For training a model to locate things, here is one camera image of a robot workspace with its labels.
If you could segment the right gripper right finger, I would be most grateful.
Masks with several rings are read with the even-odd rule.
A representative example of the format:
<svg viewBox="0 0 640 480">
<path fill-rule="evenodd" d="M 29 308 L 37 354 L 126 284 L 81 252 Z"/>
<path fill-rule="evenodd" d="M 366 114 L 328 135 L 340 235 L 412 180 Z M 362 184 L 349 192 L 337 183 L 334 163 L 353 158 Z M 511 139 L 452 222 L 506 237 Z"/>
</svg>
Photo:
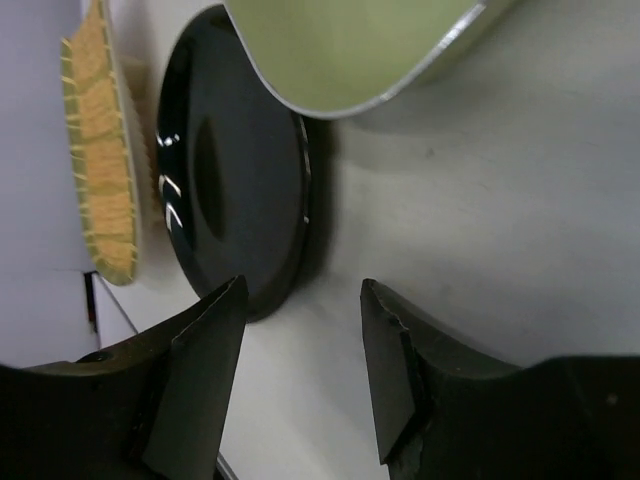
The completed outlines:
<svg viewBox="0 0 640 480">
<path fill-rule="evenodd" d="M 429 399 L 410 331 L 380 287 L 365 279 L 360 305 L 378 455 L 388 465 L 426 422 Z"/>
</svg>

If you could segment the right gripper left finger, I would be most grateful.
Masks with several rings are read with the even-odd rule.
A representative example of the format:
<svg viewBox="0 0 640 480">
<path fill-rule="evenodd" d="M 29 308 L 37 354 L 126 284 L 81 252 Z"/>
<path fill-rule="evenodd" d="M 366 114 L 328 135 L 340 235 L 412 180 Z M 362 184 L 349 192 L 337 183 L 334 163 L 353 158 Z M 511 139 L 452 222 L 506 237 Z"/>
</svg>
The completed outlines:
<svg viewBox="0 0 640 480">
<path fill-rule="evenodd" d="M 142 461 L 164 479 L 211 479 L 244 336 L 248 290 L 236 276 L 198 303 L 173 337 L 169 376 Z"/>
</svg>

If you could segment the dark gold-patterned round plate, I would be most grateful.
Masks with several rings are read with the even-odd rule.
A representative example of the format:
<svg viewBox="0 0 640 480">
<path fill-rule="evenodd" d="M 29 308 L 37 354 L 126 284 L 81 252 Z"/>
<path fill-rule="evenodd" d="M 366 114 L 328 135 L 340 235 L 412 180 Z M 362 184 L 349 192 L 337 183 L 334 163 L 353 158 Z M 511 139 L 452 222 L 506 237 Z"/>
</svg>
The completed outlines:
<svg viewBox="0 0 640 480">
<path fill-rule="evenodd" d="M 311 165 L 302 117 L 254 71 L 221 5 L 179 35 L 156 117 L 158 186 L 171 244 L 195 293 L 243 276 L 248 318 L 286 299 L 299 271 Z"/>
</svg>

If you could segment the green square plate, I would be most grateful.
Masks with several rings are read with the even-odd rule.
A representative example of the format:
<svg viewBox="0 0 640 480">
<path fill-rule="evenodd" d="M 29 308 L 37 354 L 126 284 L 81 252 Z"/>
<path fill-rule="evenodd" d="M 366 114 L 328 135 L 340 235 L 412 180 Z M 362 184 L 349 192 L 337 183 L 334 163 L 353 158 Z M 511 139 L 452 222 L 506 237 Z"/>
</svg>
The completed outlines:
<svg viewBox="0 0 640 480">
<path fill-rule="evenodd" d="M 359 115 L 443 76 L 514 6 L 490 0 L 231 0 L 251 66 L 289 109 Z"/>
</svg>

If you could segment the rectangular bamboo tray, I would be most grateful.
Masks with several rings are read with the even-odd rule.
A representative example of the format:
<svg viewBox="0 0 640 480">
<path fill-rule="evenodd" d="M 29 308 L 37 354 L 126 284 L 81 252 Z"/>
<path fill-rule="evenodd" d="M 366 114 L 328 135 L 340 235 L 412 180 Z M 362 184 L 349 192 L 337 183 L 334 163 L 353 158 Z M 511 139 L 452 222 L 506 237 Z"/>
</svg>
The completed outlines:
<svg viewBox="0 0 640 480">
<path fill-rule="evenodd" d="M 60 42 L 60 79 L 82 233 L 96 271 L 126 286 L 141 243 L 130 112 L 106 1 L 92 1 Z"/>
</svg>

